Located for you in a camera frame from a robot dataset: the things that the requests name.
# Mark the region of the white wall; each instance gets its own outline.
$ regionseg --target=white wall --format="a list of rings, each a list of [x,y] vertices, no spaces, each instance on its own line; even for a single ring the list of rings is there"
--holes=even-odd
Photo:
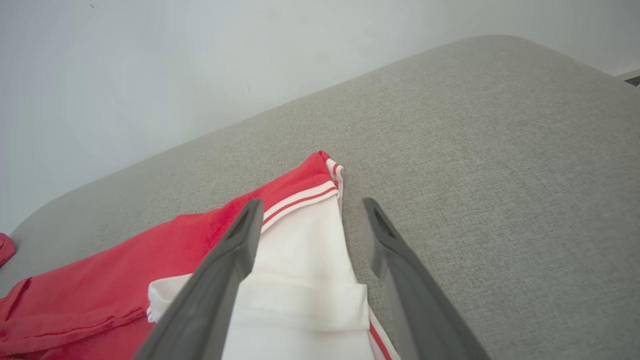
[[[0,231],[153,154],[459,38],[518,35],[614,75],[640,69],[639,18],[638,0],[0,0]]]

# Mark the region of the gray sofa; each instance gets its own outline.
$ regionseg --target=gray sofa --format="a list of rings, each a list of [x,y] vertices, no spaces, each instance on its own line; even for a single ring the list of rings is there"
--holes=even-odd
[[[640,90],[516,37],[445,45],[185,143],[51,201],[12,234],[2,295],[324,150],[374,197],[496,359],[640,356]]]

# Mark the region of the red stripe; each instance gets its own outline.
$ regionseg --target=red stripe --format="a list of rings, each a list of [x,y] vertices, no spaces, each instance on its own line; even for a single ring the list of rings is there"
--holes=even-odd
[[[391,355],[389,355],[387,347],[382,342],[380,335],[378,335],[376,328],[373,327],[373,324],[371,322],[369,322],[369,332],[371,333],[371,336],[373,336],[373,340],[375,340],[376,344],[378,344],[378,347],[380,348],[380,351],[382,351],[382,356],[385,357],[385,360],[391,360]]]
[[[337,189],[336,187],[333,187],[333,188],[327,189],[327,190],[325,190],[325,191],[323,191],[322,193],[319,193],[319,194],[317,194],[317,195],[313,195],[313,196],[310,196],[310,197],[305,197],[305,198],[302,198],[302,199],[300,199],[300,200],[296,200],[296,201],[294,201],[294,202],[292,202],[292,203],[289,203],[289,204],[287,204],[287,205],[285,205],[285,206],[281,207],[280,209],[278,209],[278,210],[277,210],[276,212],[274,212],[273,214],[269,215],[269,217],[267,217],[266,219],[264,219],[264,221],[262,222],[262,225],[266,224],[266,223],[267,223],[267,222],[269,222],[269,220],[271,220],[274,216],[276,216],[277,214],[281,213],[283,210],[290,208],[291,206],[294,206],[294,205],[296,205],[296,204],[299,204],[299,203],[304,202],[304,201],[307,201],[307,200],[315,199],[316,197],[320,197],[320,196],[322,196],[322,195],[326,195],[327,193],[330,193],[330,192],[332,192],[332,191],[334,191],[334,190],[338,190],[338,189]]]

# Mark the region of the white garment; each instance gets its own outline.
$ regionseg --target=white garment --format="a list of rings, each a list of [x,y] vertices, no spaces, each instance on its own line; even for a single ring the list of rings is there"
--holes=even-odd
[[[399,359],[349,260],[340,217],[342,167],[327,165],[337,170],[335,185],[305,190],[265,212],[253,270],[238,288],[224,360]],[[149,285],[150,321],[160,319],[189,276]]]

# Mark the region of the clothing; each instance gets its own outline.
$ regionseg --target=clothing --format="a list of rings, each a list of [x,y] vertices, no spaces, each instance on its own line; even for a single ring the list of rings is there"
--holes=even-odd
[[[266,210],[252,272],[236,295],[224,360],[399,359],[349,260],[342,167],[331,159],[327,166],[333,182]],[[149,284],[150,321],[162,317],[189,276]]]
[[[147,286],[195,270],[250,199],[265,209],[332,182],[319,152],[300,167],[220,209],[180,215],[62,268],[30,277],[0,300],[0,357],[129,359],[151,330]],[[272,219],[284,211],[272,213]]]
[[[0,233],[0,266],[9,261],[14,254],[15,247],[11,238],[6,234]]]

